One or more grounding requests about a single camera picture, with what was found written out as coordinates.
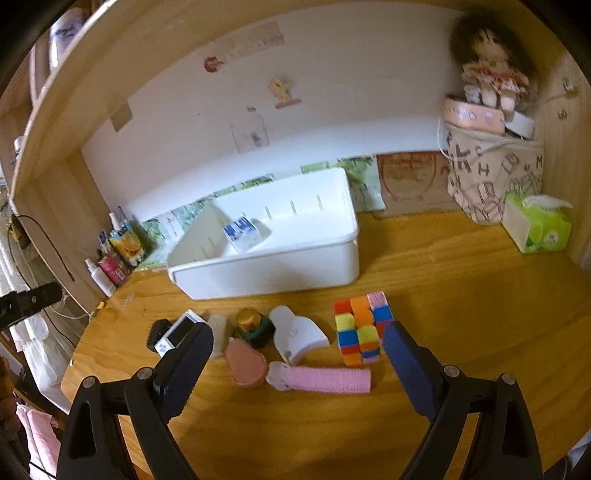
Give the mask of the pink ridged tube case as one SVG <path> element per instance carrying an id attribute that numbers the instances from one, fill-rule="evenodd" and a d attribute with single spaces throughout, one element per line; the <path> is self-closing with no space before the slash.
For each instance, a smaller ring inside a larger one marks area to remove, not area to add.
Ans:
<path id="1" fill-rule="evenodd" d="M 372 375 L 369 369 L 311 368 L 271 362 L 266 382 L 277 391 L 368 394 L 372 388 Z"/>

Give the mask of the white spray bottle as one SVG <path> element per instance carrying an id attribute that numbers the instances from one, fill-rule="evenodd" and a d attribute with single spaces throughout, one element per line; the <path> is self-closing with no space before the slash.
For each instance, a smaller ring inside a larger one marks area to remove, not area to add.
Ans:
<path id="1" fill-rule="evenodd" d="M 95 264 L 90 258 L 85 259 L 86 267 L 90 273 L 92 280 L 99 287 L 99 289 L 107 296 L 112 297 L 116 291 L 116 286 L 108 278 L 105 272 Z"/>

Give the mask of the pink can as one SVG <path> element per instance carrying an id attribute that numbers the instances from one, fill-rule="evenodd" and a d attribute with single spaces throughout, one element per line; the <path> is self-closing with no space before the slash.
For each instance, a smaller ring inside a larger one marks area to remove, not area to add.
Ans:
<path id="1" fill-rule="evenodd" d="M 126 266 L 115 252 L 103 255 L 98 261 L 98 265 L 116 287 L 125 282 L 127 278 Z"/>

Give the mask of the orange juice carton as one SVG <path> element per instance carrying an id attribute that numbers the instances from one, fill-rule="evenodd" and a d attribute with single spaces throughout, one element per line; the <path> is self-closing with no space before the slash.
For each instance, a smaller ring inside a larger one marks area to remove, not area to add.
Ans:
<path id="1" fill-rule="evenodd" d="M 125 223 L 115 221 L 109 241 L 121 258 L 132 268 L 144 259 L 145 251 L 135 232 Z"/>

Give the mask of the white screen gadget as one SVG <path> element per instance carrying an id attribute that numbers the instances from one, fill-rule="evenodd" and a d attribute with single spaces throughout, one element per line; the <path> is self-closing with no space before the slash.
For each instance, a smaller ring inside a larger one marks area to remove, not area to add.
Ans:
<path id="1" fill-rule="evenodd" d="M 169 350 L 177 348 L 192 329 L 192 326 L 197 323 L 205 323 L 204 318 L 201 318 L 192 310 L 186 310 L 174 323 L 167 326 L 155 343 L 155 351 L 159 357 L 162 358 Z"/>

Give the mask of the black small device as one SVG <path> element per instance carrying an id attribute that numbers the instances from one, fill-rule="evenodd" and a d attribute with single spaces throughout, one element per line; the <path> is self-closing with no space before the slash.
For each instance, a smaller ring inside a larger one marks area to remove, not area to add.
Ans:
<path id="1" fill-rule="evenodd" d="M 168 331 L 168 329 L 172 326 L 172 323 L 168 319 L 159 319 L 156 320 L 149 331 L 147 340 L 146 340 L 146 347 L 152 351 L 156 351 L 156 344 L 157 342 L 163 337 L 163 335 Z"/>

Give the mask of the beige plastic box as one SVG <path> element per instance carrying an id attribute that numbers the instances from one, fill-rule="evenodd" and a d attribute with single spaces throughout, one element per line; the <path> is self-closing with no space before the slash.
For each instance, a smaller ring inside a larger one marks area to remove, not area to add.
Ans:
<path id="1" fill-rule="evenodd" d="M 221 314 L 211 314 L 208 316 L 207 323 L 213 334 L 211 358 L 219 358 L 224 354 L 229 334 L 231 334 L 228 318 Z"/>

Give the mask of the multicolour rubik's cube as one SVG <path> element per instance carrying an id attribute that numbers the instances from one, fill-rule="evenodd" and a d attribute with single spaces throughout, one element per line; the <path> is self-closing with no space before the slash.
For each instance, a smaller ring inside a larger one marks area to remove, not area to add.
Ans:
<path id="1" fill-rule="evenodd" d="M 373 365 L 385 357 L 383 337 L 394 315 L 384 291 L 339 300 L 334 315 L 339 354 L 346 367 Z"/>

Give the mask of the green tissue pack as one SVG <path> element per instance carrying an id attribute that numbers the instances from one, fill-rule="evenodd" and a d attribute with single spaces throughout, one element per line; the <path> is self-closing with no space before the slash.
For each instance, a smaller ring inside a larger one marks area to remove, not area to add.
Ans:
<path id="1" fill-rule="evenodd" d="M 566 249 L 572 223 L 570 202 L 548 195 L 507 194 L 502 225 L 522 254 Z"/>

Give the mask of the white curved plastic piece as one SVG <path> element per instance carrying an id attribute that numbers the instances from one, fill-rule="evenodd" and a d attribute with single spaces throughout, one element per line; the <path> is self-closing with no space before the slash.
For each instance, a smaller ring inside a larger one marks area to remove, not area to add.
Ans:
<path id="1" fill-rule="evenodd" d="M 288 365 L 296 366 L 311 351 L 329 347 L 329 338 L 308 317 L 297 316 L 289 307 L 280 305 L 270 311 L 273 344 Z"/>

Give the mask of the blue white small carton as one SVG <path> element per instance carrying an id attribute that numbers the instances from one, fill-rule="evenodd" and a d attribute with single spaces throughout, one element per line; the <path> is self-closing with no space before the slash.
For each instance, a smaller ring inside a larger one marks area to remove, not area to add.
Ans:
<path id="1" fill-rule="evenodd" d="M 223 233 L 228 239 L 228 243 L 238 253 L 249 251 L 263 242 L 263 235 L 260 233 L 259 228 L 245 216 L 226 224 Z"/>

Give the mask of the patterned fabric bag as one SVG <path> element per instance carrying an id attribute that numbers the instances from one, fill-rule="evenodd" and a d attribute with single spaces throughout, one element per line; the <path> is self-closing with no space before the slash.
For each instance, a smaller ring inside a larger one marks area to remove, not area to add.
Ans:
<path id="1" fill-rule="evenodd" d="M 475 223 L 498 224 L 508 194 L 542 190 L 544 147 L 537 141 L 445 125 L 448 194 Z"/>

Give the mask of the white plastic storage bin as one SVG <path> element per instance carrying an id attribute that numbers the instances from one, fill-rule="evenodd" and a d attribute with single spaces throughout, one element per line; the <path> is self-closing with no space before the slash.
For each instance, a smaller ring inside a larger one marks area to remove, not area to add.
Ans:
<path id="1" fill-rule="evenodd" d="M 223 228 L 245 216 L 263 242 L 238 253 Z M 193 300 L 345 286 L 360 275 L 359 226 L 342 168 L 240 190 L 209 202 L 166 259 Z"/>

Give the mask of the pink round tin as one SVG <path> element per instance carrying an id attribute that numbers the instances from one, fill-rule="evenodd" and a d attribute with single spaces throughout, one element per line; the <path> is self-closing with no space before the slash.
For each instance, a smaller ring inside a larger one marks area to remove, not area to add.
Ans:
<path id="1" fill-rule="evenodd" d="M 443 118 L 456 127 L 496 135 L 505 133 L 505 115 L 502 110 L 469 103 L 448 96 L 443 103 Z"/>

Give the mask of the rag doll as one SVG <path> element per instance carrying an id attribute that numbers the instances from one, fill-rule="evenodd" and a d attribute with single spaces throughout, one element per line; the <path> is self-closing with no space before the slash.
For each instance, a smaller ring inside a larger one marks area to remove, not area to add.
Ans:
<path id="1" fill-rule="evenodd" d="M 450 50 L 462 68 L 468 102 L 511 115 L 528 97 L 536 69 L 517 35 L 494 16 L 473 13 L 459 18 Z"/>

